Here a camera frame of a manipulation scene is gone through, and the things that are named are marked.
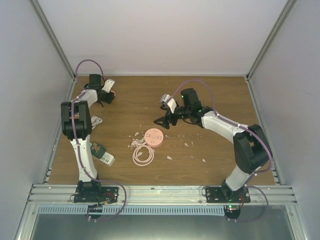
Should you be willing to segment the pink round power strip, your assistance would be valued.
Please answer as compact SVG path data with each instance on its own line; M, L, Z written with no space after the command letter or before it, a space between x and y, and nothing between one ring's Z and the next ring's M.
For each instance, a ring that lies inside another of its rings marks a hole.
M144 133L144 141L151 148L159 147L163 140L164 134L158 128L150 128Z

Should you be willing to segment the white power strip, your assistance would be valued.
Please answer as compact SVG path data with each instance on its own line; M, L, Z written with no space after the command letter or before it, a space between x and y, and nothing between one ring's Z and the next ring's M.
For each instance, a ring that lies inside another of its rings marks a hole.
M115 157L112 154L110 154L110 153L108 153L106 151L99 151L99 152L92 151L91 154L92 154L92 156L94 156L95 158L97 158L101 162L105 163L109 167L115 161Z

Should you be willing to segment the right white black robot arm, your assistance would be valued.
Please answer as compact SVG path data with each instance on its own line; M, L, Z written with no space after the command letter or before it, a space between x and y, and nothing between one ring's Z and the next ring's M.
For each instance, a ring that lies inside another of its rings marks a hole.
M273 155L266 136L257 124L240 124L222 116L212 107L202 106L193 88L184 89L180 94L182 105L169 94L161 97L160 108L166 113L154 123L169 129L178 120L189 119L192 125L213 131L233 144L235 168L220 187L223 200L232 203L244 191L248 180L265 164L272 163Z

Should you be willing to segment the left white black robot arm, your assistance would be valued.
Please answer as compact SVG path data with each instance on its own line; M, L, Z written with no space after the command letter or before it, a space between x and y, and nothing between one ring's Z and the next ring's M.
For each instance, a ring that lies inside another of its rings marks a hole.
M99 74L91 74L89 83L80 94L60 105L62 133L72 145L79 170L75 196L81 200L98 202L103 197L103 187L91 152L90 136L93 127L90 107L96 103L111 104L116 95L114 84L113 79L105 80Z

